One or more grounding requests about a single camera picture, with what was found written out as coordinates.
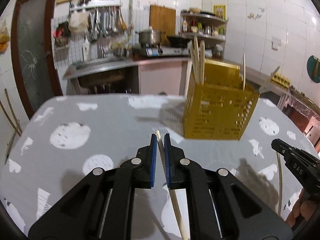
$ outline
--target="table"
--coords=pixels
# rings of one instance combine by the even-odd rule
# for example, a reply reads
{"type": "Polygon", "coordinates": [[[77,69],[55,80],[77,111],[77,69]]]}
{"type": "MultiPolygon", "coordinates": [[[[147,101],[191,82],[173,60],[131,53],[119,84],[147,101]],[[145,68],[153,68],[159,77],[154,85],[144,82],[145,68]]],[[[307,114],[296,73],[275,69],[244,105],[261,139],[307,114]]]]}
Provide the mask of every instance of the table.
{"type": "MultiPolygon", "coordinates": [[[[203,168],[226,168],[277,211],[279,174],[271,141],[280,138],[314,156],[315,149],[268,99],[259,99],[240,141],[190,140],[181,136],[184,97],[95,95],[56,97],[35,113],[3,168],[0,197],[27,235],[32,224],[95,167],[111,169],[149,145],[151,134],[170,133],[172,145],[203,168]]],[[[301,184],[283,167],[281,216],[286,218],[301,184]]],[[[185,190],[177,192],[188,227],[185,190]]],[[[132,239],[179,239],[157,155],[155,187],[137,189],[132,239]]]]}

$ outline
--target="pink cabinet door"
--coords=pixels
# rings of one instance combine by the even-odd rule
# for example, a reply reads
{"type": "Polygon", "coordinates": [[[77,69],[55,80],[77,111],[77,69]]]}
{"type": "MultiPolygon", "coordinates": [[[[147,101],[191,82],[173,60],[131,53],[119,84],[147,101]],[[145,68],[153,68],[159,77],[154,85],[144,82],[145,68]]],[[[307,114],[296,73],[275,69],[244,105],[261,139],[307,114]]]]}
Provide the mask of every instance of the pink cabinet door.
{"type": "Polygon", "coordinates": [[[182,61],[139,66],[139,89],[141,95],[184,95],[180,91],[182,61]]]}

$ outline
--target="silver rivet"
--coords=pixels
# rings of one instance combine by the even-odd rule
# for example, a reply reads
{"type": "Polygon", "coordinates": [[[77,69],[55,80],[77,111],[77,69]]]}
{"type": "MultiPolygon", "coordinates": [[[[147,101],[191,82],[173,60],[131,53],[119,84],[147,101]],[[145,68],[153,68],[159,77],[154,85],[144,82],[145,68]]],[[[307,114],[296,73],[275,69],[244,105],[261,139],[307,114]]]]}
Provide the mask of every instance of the silver rivet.
{"type": "Polygon", "coordinates": [[[229,172],[226,169],[220,169],[220,170],[218,170],[218,173],[219,173],[219,175],[225,177],[228,175],[229,172]]]}
{"type": "Polygon", "coordinates": [[[135,164],[135,165],[138,165],[138,164],[141,163],[141,159],[140,159],[140,158],[133,158],[133,159],[131,160],[131,163],[132,163],[132,164],[135,164]]]}
{"type": "Polygon", "coordinates": [[[101,169],[101,168],[95,168],[93,170],[93,174],[96,176],[101,175],[102,173],[103,173],[103,169],[101,169]]]}
{"type": "Polygon", "coordinates": [[[181,160],[180,160],[180,163],[181,163],[182,165],[189,165],[189,164],[190,164],[190,160],[184,158],[184,159],[181,159],[181,160]]]}

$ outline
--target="teal round cutting board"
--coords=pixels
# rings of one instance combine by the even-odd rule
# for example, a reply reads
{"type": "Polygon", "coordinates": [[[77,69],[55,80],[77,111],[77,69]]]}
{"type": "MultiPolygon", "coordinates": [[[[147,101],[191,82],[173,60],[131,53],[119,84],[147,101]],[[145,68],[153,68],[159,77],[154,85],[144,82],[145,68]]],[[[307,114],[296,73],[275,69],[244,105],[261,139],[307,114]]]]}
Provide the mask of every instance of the teal round cutting board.
{"type": "Polygon", "coordinates": [[[315,59],[314,56],[311,56],[309,59],[308,59],[308,62],[307,62],[307,71],[308,71],[308,75],[309,77],[311,78],[311,80],[315,83],[320,83],[320,64],[318,64],[318,72],[317,72],[317,75],[314,76],[314,70],[316,68],[316,64],[317,64],[317,60],[315,59]]]}

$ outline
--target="yellow plastic basket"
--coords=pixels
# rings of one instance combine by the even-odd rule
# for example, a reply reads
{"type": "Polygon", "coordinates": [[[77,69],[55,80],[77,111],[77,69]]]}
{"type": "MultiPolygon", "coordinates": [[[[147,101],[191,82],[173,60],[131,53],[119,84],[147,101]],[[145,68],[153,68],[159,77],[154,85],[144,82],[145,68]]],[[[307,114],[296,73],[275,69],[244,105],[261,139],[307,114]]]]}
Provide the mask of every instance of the yellow plastic basket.
{"type": "Polygon", "coordinates": [[[259,99],[253,87],[242,90],[239,67],[206,60],[204,85],[192,73],[183,113],[185,138],[240,140],[259,99]]]}

